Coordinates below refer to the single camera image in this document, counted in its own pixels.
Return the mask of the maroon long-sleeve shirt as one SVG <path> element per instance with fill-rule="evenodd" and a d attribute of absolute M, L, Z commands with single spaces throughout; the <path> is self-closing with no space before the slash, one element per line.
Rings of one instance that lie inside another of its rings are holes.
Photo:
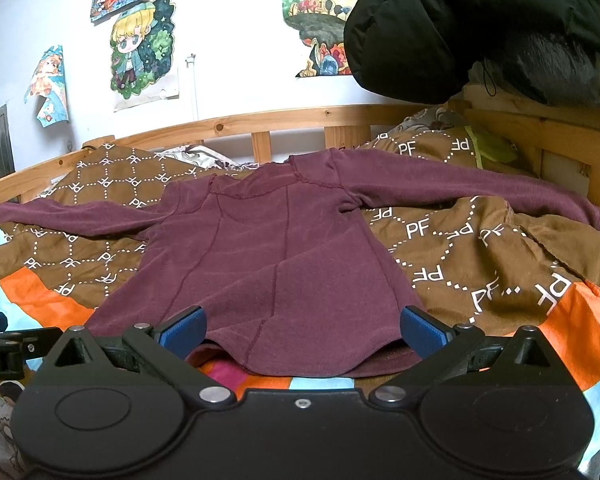
<path fill-rule="evenodd" d="M 143 242 L 136 273 L 88 319 L 94 335 L 201 307 L 209 340 L 253 373 L 329 377 L 398 340 L 401 311 L 418 300 L 362 209 L 474 196 L 600 230 L 600 208 L 554 184 L 381 150 L 292 156 L 240 180 L 174 181 L 144 208 L 4 203 L 0 224 Z"/>

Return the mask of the brown PF patterned quilt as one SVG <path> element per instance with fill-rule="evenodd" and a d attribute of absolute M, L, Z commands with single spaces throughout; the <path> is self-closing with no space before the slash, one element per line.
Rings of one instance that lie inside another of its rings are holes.
<path fill-rule="evenodd" d="M 493 169 L 482 150 L 488 136 L 474 125 L 451 128 L 435 112 L 405 119 L 363 148 Z M 155 203 L 171 181 L 228 174 L 236 179 L 251 166 L 184 162 L 177 150 L 159 154 L 104 144 L 52 191 L 58 203 L 109 200 L 132 207 Z M 364 210 L 370 232 L 392 252 L 429 313 L 442 322 L 477 322 L 490 335 L 511 335 L 523 322 L 540 323 L 547 339 L 591 403 L 595 428 L 585 452 L 584 474 L 600 479 L 600 231 L 557 216 L 515 214 L 501 198 L 463 198 L 433 209 Z M 89 240 L 39 226 L 0 226 L 0 313 L 9 330 L 67 327 L 85 322 L 137 272 L 145 245 L 131 237 Z M 261 376 L 248 372 L 223 351 L 209 347 L 200 370 L 238 398 L 247 389 L 318 389 L 344 386 L 368 391 L 378 370 L 406 363 L 404 348 L 382 350 L 342 378 Z"/>

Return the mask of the patterned white bedsheet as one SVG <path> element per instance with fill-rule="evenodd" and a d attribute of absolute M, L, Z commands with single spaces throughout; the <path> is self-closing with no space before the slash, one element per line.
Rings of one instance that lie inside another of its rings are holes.
<path fill-rule="evenodd" d="M 255 170 L 259 167 L 257 162 L 245 162 L 244 164 L 240 164 L 204 145 L 181 145 L 176 148 L 155 151 L 155 154 L 158 156 L 170 157 L 179 162 L 185 162 L 186 164 L 205 170 L 222 169 L 228 171 L 242 171 Z"/>

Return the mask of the small blue anime poster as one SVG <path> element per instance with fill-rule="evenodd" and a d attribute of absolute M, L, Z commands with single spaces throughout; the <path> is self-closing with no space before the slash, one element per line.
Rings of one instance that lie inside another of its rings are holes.
<path fill-rule="evenodd" d="M 38 114 L 36 114 L 36 119 L 43 128 L 70 120 L 64 49 L 60 44 L 49 47 L 38 61 L 24 94 L 23 102 L 27 103 L 33 98 L 43 99 Z"/>

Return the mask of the blonde anime character poster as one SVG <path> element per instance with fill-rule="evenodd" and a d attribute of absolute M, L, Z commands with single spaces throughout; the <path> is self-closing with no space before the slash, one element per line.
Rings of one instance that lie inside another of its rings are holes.
<path fill-rule="evenodd" d="M 180 96 L 174 11 L 172 0 L 141 2 L 112 25 L 110 89 L 117 96 L 115 112 Z"/>

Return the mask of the black puffy jacket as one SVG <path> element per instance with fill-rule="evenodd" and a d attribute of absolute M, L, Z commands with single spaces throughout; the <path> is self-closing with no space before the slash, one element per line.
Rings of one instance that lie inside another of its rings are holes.
<path fill-rule="evenodd" d="M 471 81 L 600 106 L 600 0 L 358 0 L 344 25 L 364 89 L 441 104 Z"/>

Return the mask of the colourful landscape poster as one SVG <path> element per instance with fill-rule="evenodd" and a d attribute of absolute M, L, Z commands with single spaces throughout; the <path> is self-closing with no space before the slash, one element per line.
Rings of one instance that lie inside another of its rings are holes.
<path fill-rule="evenodd" d="M 343 31 L 358 0 L 282 0 L 285 24 L 298 32 L 306 48 L 299 78 L 351 73 Z"/>

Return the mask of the wooden bed frame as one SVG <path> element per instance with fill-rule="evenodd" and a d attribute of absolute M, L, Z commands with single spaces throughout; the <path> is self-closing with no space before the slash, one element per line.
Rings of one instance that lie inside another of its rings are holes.
<path fill-rule="evenodd" d="M 520 96 L 488 96 L 477 86 L 465 88 L 445 104 L 448 110 L 473 124 L 514 142 L 530 159 L 538 174 L 548 155 L 564 156 L 587 166 L 588 200 L 600 207 L 600 109 L 541 105 Z M 151 150 L 208 140 L 241 136 L 251 139 L 253 158 L 259 164 L 272 158 L 272 133 L 320 129 L 329 148 L 352 148 L 370 138 L 375 126 L 396 125 L 422 110 L 419 104 L 352 104 L 268 110 L 230 115 L 150 130 L 127 138 L 101 136 L 82 148 L 60 155 L 0 179 L 0 204 L 19 197 L 25 202 L 43 191 L 53 178 L 63 176 L 104 143 Z"/>

